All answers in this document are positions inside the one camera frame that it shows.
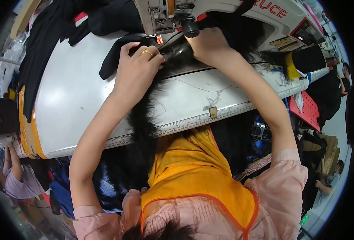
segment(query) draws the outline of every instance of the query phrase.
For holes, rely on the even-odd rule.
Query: small wooden block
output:
[[[217,118],[217,107],[209,108],[210,118]]]

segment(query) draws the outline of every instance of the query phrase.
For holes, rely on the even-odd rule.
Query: ring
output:
[[[142,51],[141,55],[144,54],[144,53],[149,53],[151,55],[151,59],[153,58],[153,54],[151,52],[148,52],[148,50]]]

